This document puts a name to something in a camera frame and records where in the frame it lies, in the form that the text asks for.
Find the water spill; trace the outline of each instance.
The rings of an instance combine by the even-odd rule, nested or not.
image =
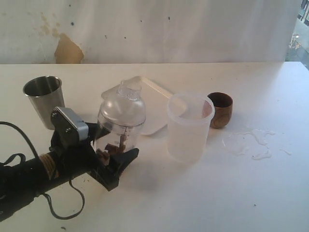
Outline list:
[[[266,153],[259,153],[257,155],[253,155],[252,156],[252,159],[253,160],[263,160],[263,159],[268,159],[271,157],[271,151],[270,150],[267,150]]]
[[[292,155],[292,153],[291,153],[291,152],[288,152],[287,150],[284,150],[284,149],[279,149],[279,150],[285,152],[285,153],[286,153],[287,155],[289,155],[289,156]]]
[[[222,140],[224,149],[235,156],[248,154],[249,150],[253,151],[253,160],[263,160],[271,157],[271,151],[265,140],[267,135],[275,135],[273,131],[264,131],[253,128],[243,128],[241,132],[232,133]],[[247,135],[254,138],[248,141]]]

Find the clear glass jar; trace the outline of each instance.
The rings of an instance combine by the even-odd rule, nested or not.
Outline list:
[[[103,129],[109,134],[95,140],[95,149],[105,165],[114,154],[135,147],[137,138],[146,120],[145,103],[140,97],[141,86],[122,81],[118,89],[107,96],[98,113],[97,135]]]

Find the stain on wall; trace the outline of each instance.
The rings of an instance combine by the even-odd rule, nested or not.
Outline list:
[[[84,58],[82,50],[66,34],[61,33],[55,51],[56,64],[80,64]]]

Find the white plastic tray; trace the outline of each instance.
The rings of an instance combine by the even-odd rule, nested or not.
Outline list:
[[[141,85],[141,98],[146,105],[146,121],[141,134],[151,135],[167,124],[167,104],[172,93],[153,83],[145,77],[136,76],[128,81]],[[111,92],[116,91],[118,86],[115,86],[102,93],[104,99]]]

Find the white wall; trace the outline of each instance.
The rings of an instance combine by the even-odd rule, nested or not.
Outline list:
[[[55,63],[61,33],[82,63],[282,61],[300,2],[2,0],[0,63]]]

